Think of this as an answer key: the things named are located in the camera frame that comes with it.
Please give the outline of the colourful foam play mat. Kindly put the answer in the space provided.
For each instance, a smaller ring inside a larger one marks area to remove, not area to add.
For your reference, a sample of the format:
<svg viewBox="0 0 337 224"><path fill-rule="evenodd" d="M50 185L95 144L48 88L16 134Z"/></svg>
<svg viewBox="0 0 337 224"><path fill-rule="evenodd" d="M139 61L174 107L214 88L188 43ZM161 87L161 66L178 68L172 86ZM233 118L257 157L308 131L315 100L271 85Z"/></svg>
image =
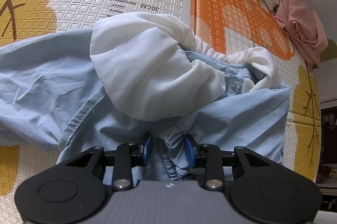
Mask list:
<svg viewBox="0 0 337 224"><path fill-rule="evenodd" d="M314 222L267 49L219 53L154 11L59 31L50 1L1 0L1 144L59 151L15 191L24 223Z"/></svg>

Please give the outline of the light blue shirt white collar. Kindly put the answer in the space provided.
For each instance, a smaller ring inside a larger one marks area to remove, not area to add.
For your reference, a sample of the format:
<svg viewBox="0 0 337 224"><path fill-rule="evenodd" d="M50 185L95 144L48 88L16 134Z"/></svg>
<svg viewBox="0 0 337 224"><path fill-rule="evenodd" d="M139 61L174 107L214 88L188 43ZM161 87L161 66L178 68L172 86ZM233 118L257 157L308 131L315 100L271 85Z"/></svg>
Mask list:
<svg viewBox="0 0 337 224"><path fill-rule="evenodd" d="M154 138L135 181L189 180L187 134L222 150L283 158L290 89L269 51L214 51L171 15L132 12L1 48L1 144L64 161Z"/></svg>

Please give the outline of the pink folded cloth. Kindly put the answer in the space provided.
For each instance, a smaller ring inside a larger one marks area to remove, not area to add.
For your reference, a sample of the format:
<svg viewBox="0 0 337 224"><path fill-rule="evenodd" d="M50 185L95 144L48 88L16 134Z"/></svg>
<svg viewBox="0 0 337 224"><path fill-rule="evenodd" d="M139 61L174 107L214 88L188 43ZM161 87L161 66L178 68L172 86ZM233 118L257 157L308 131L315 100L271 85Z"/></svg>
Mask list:
<svg viewBox="0 0 337 224"><path fill-rule="evenodd" d="M310 68L318 68L320 55L328 47L317 13L306 0L280 0L275 20Z"/></svg>

